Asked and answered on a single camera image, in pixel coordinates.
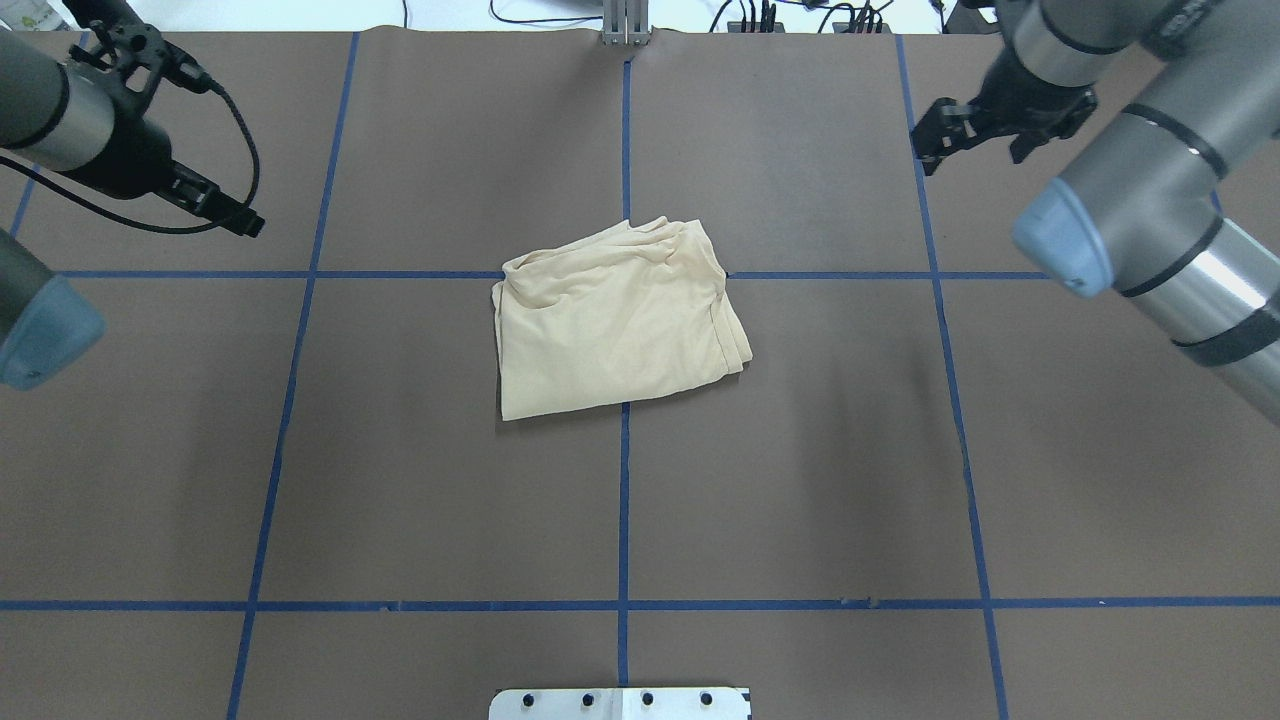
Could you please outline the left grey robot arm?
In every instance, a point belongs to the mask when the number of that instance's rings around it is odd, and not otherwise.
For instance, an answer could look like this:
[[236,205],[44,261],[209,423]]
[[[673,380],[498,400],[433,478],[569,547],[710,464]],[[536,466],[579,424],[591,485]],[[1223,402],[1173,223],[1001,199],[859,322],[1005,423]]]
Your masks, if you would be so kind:
[[[65,60],[3,32],[3,167],[111,223],[151,234],[224,229],[260,234],[253,209],[261,159],[229,91],[186,50],[140,20],[92,20],[92,47]],[[178,161],[148,118],[161,83],[214,94],[250,152],[250,187],[232,197]],[[101,313],[12,232],[3,233],[5,387],[29,391],[84,356],[105,334]]]

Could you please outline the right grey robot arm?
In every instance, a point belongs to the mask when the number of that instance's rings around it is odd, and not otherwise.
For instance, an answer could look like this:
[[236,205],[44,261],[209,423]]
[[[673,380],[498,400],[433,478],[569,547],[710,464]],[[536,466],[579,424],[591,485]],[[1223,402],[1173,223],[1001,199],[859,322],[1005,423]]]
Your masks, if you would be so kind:
[[927,176],[1010,138],[1012,161],[1071,138],[1139,46],[1162,70],[1034,197],[1012,241],[1080,297],[1112,290],[1192,363],[1277,420],[1277,258],[1213,204],[1277,138],[1275,1],[997,1],[1004,49],[975,97],[911,129]]

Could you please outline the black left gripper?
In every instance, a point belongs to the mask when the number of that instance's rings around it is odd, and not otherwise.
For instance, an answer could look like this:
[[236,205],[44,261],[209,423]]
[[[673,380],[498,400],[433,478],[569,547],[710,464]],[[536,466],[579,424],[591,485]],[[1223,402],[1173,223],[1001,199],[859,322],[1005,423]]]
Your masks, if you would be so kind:
[[82,167],[64,170],[64,177],[118,200],[163,195],[169,204],[216,228],[259,237],[265,219],[215,182],[177,161],[172,138],[163,127],[123,109],[113,97],[109,106],[114,124],[106,143]]

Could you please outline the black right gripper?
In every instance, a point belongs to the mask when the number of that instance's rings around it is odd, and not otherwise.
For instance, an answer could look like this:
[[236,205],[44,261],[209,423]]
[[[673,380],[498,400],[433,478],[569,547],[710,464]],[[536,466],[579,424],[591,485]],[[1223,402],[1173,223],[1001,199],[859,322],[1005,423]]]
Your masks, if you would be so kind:
[[1030,73],[1012,50],[1002,50],[983,78],[975,102],[938,97],[910,132],[924,177],[946,158],[988,140],[1011,137],[1012,163],[1053,140],[1073,138],[1098,106],[1094,88],[1061,87]]

